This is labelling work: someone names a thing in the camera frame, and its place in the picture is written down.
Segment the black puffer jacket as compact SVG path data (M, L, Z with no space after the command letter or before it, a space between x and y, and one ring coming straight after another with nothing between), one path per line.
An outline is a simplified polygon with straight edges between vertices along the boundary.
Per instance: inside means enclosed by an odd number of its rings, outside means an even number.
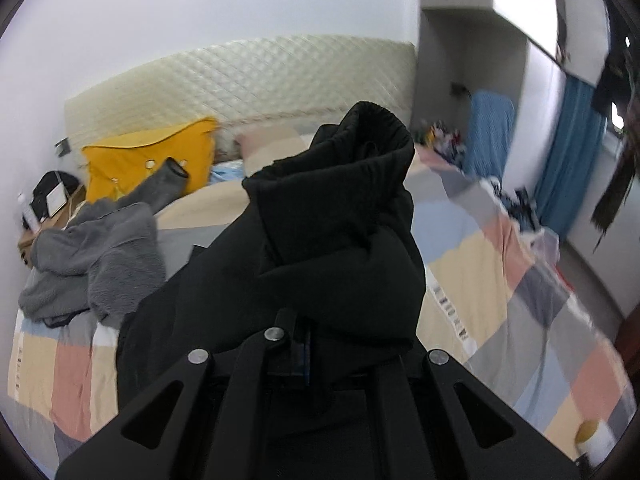
M414 145L371 102L243 181L248 203L144 298L120 331L127 404L195 349L283 338L239 374L208 374L171 479L386 479L382 387L413 345L425 294L404 181Z

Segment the grey fleece garment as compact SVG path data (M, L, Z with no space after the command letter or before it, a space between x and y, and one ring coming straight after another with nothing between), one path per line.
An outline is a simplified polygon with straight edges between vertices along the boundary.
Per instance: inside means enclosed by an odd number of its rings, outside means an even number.
M122 324L166 278L155 215L178 200L188 172L169 157L118 200L86 203L64 229L32 243L32 275L18 297L24 317L55 328L90 312Z

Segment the wooden nightstand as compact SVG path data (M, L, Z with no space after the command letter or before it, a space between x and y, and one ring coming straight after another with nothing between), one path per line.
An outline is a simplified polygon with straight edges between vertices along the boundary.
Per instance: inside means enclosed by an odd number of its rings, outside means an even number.
M85 203L85 198L86 188L85 185L81 184L70 196L67 203L52 218L47 218L42 222L41 229L38 233L34 234L29 230L23 231L21 238L17 242L17 251L25 266L28 268L32 267L32 262L30 261L30 250L32 249L32 242L37 238L37 236L48 229L65 228L66 224L71 218L73 218L76 209Z

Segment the white plastic bottle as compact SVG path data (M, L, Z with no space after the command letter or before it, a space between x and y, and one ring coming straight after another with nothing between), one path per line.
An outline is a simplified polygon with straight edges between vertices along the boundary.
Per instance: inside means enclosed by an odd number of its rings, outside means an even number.
M40 231L40 223L35 214L35 211L32 209L32 205L29 203L27 197L23 193L17 195L17 201L21 207L22 216L26 221L28 228L34 234L37 234Z

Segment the yellow pillow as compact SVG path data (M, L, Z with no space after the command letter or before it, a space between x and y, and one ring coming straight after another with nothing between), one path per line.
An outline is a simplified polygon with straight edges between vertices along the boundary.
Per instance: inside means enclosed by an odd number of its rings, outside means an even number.
M216 119L205 117L190 124L108 136L81 149L87 162L86 199L122 197L160 170L169 157L189 174L184 192L193 193L208 183L215 159Z

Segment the black bag on nightstand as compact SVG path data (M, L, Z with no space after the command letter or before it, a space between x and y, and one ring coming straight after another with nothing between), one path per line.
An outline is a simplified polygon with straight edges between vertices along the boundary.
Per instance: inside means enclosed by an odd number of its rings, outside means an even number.
M32 210L38 220L52 218L79 188L80 181L65 171L46 172L32 190Z

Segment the pink pillow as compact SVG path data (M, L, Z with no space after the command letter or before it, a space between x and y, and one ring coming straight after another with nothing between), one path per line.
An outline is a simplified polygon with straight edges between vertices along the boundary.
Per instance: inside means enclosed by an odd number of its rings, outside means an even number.
M297 154L310 145L310 136L301 136L296 129L288 126L254 127L239 133L235 140L240 144L242 159L247 160L255 156L262 148L274 148L283 144L287 152Z

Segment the blue towel on chair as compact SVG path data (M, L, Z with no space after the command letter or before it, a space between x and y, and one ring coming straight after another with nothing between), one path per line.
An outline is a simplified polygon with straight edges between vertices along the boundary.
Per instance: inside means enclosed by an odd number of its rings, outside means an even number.
M500 93L472 94L462 169L469 176L502 179L515 120L513 102Z

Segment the blue curtain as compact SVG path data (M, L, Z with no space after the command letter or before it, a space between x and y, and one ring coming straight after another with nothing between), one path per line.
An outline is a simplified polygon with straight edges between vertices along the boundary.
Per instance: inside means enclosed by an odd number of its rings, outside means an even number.
M591 84L566 78L551 148L535 188L538 219L560 240L567 238L582 206L608 122L593 109L593 93Z

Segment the cream quilted headboard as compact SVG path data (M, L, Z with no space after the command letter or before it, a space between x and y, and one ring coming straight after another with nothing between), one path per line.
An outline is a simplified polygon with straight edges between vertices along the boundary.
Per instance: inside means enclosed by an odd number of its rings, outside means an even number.
M344 35L235 40L126 70L64 105L73 150L205 116L231 131L267 122L338 122L360 101L411 115L416 49Z

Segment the wall socket panel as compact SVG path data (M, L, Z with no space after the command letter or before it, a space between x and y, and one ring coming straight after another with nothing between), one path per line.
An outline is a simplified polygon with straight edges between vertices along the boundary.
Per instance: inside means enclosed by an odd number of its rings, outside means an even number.
M55 154L58 157L63 157L65 155L67 155L70 152L70 142L68 142L67 139L63 139L61 141L58 141L57 144L55 144Z

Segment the grey wall cabinet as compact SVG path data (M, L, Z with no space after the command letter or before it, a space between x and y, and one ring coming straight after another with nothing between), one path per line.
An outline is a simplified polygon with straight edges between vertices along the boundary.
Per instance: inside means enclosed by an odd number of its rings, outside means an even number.
M496 14L554 56L567 73L593 86L610 50L604 0L421 0L421 6Z

